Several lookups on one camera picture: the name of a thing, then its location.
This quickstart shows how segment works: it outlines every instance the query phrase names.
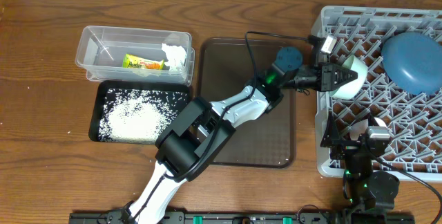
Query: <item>dish rack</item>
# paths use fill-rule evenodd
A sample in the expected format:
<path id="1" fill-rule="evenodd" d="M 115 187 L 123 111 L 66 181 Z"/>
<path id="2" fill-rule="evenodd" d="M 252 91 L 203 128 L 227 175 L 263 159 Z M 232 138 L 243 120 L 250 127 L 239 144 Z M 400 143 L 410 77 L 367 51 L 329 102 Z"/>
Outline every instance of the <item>dish rack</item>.
<path id="1" fill-rule="evenodd" d="M 342 177 L 344 173 L 343 163 L 331 160 L 329 149 L 320 147 L 329 113 L 346 139 L 352 125 L 371 113 L 387 124 L 392 136 L 381 157 L 386 163 L 420 179 L 442 182 L 442 88 L 431 95 L 412 95 L 395 85 L 382 65 L 382 44 L 407 31 L 423 33 L 442 45 L 442 11 L 348 6 L 326 6 L 321 10 L 311 33 L 338 38 L 329 61 L 342 64 L 355 55 L 369 67 L 367 79 L 353 99 L 334 99 L 328 92 L 317 94 L 316 160 L 323 176 Z M 409 180 L 375 161 L 373 166 Z"/>

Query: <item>yellow snack package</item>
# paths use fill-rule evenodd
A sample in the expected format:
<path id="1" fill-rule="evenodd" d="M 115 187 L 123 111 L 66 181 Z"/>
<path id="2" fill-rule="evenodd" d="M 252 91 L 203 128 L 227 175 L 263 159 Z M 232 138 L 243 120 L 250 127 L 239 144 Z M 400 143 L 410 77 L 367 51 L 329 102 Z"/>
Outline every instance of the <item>yellow snack package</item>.
<path id="1" fill-rule="evenodd" d="M 164 67 L 164 60 L 157 62 L 126 54 L 123 59 L 123 68 L 143 68 L 162 70 Z"/>

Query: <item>blue bowl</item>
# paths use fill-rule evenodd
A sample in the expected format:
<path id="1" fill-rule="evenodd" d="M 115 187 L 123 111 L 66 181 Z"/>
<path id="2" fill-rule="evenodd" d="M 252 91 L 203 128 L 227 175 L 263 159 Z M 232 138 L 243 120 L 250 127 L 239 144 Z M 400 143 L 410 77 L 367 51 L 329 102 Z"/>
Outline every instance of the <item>blue bowl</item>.
<path id="1" fill-rule="evenodd" d="M 408 93 L 432 94 L 442 87 L 442 46 L 431 37 L 405 32 L 382 47 L 387 75 Z"/>

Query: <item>clear plastic container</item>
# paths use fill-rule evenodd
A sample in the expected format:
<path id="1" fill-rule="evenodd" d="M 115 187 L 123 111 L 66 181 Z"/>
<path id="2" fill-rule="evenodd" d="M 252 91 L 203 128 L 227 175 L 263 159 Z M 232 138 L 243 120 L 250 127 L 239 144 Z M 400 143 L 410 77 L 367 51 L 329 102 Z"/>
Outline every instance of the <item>clear plastic container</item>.
<path id="1" fill-rule="evenodd" d="M 190 86 L 195 61 L 191 43 L 192 36 L 187 32 L 88 26 L 81 35 L 75 63 L 87 70 L 86 77 L 91 81 L 165 82 Z M 176 71 L 122 68 L 126 54 L 167 61 L 162 44 L 184 48 L 184 67 Z"/>

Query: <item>plastic bin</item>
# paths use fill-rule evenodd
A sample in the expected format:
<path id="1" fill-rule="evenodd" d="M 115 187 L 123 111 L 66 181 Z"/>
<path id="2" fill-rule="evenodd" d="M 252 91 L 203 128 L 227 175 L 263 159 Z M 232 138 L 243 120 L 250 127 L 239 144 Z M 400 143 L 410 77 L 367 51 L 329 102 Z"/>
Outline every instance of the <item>plastic bin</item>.
<path id="1" fill-rule="evenodd" d="M 339 100 L 329 93 L 317 94 L 316 160 L 322 175 L 342 177 L 344 172 L 339 160 L 330 160 L 329 149 L 320 147 L 329 113 L 333 114 L 344 138 L 354 123 L 371 113 L 387 123 L 392 136 L 381 157 L 386 163 L 420 179 L 442 182 L 442 89 L 429 95 L 412 95 L 395 85 L 382 66 L 382 43 L 407 31 L 423 33 L 442 45 L 442 10 L 349 6 L 326 6 L 321 10 L 311 33 L 338 38 L 329 60 L 342 64 L 355 55 L 369 66 L 364 85 L 353 99 Z M 377 162 L 373 164 L 375 169 L 410 180 Z"/>
<path id="2" fill-rule="evenodd" d="M 86 77 L 91 81 L 164 82 L 190 86 L 195 61 L 191 43 L 192 37 L 187 32 L 88 26 L 81 35 L 75 63 L 87 70 Z M 184 68 L 177 71 L 122 68 L 126 54 L 166 61 L 162 44 L 185 49 Z"/>

